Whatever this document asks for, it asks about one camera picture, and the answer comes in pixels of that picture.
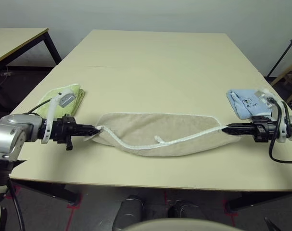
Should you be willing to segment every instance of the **wooden chair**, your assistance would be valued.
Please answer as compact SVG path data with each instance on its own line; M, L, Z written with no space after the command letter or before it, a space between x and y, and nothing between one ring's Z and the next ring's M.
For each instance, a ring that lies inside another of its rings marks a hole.
M282 78L285 78L284 85L287 85L288 83L292 84L292 64L281 75L279 75L278 77L276 77L275 80L273 80L271 82L271 86L274 86ZM292 94L286 100L286 103L290 103L291 101L292 101Z

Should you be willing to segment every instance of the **white wall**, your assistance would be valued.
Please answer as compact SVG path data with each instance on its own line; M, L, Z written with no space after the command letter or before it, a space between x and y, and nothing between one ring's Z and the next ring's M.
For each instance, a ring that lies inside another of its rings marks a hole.
M266 75L292 38L292 0L0 0L0 27L49 27L62 57L93 29L224 32ZM44 45L13 64L54 65Z

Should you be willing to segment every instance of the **folded towel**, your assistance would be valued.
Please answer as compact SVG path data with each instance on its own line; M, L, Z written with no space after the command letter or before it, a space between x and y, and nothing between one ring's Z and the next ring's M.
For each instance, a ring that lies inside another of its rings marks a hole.
M68 104L65 108L62 108L61 106L57 106L54 118L61 118L64 114L70 114L71 116L74 116L80 103L82 102L85 92L83 89L80 88L79 84L72 84L66 87L62 88L56 88L53 90L50 90L48 93L45 94L45 96L38 102L38 104L55 97L59 92L62 92L64 89L69 88L73 91L74 95L76 96L75 100ZM46 103L39 107L35 112L39 114L42 118L46 118L48 110L49 110L50 103Z
M227 92L227 98L240 119L248 119L252 116L271 116L272 110L255 96L256 90L231 89Z

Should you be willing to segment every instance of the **blue cloth with print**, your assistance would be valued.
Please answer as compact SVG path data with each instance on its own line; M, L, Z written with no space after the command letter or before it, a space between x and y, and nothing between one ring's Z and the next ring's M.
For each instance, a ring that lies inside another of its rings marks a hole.
M227 98L240 119L249 119L252 116L271 116L272 110L255 96L256 90L231 89Z

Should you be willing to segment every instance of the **beige tabletop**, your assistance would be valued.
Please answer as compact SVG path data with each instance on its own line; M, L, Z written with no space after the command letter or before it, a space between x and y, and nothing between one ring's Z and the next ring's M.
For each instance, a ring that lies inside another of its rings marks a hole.
M0 28L0 61L47 31L48 28Z
M22 101L37 104L51 88L79 83L86 96L76 121L95 125L110 112L215 116L237 123L229 89L274 90L226 34L92 31ZM26 143L15 179L77 184L212 190L292 190L292 165L268 157L269 143L252 137L182 157L142 157L73 138L73 151L50 141ZM274 156L292 160L292 142Z

